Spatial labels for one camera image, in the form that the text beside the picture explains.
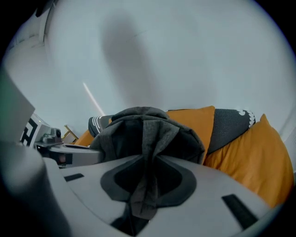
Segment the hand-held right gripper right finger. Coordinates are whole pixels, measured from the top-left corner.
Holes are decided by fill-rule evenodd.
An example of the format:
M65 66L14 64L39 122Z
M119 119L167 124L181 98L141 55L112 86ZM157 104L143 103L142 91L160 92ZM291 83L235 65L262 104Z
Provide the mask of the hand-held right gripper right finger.
M170 161L190 170L196 178L194 193L181 205L158 209L139 233L140 237L231 237L242 232L240 224L222 200L236 195L257 217L270 207L258 195L216 169L174 157Z

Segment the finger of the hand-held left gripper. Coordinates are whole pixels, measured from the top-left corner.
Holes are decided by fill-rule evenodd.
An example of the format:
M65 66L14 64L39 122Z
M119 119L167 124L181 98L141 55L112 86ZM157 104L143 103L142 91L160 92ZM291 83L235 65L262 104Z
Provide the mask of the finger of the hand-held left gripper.
M104 154L87 146L61 144L49 149L49 157L54 159L58 165L70 168L100 163Z

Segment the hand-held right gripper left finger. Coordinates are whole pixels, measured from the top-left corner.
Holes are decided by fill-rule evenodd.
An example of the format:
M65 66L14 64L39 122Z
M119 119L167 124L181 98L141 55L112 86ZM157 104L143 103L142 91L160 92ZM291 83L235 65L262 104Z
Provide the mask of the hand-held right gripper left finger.
M100 180L105 172L134 159L136 156L64 169L58 168L53 159L43 159L54 197L68 222L69 236L126 236L111 226L124 213L125 203L113 201L102 189Z

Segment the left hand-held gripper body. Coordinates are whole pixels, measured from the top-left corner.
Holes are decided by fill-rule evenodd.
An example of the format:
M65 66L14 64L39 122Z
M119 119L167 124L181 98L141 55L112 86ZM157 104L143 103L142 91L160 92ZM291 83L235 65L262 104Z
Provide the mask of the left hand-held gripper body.
M53 128L35 113L30 117L20 142L36 149L43 157L54 159L58 165L66 164L66 155L50 149L62 144L61 130Z

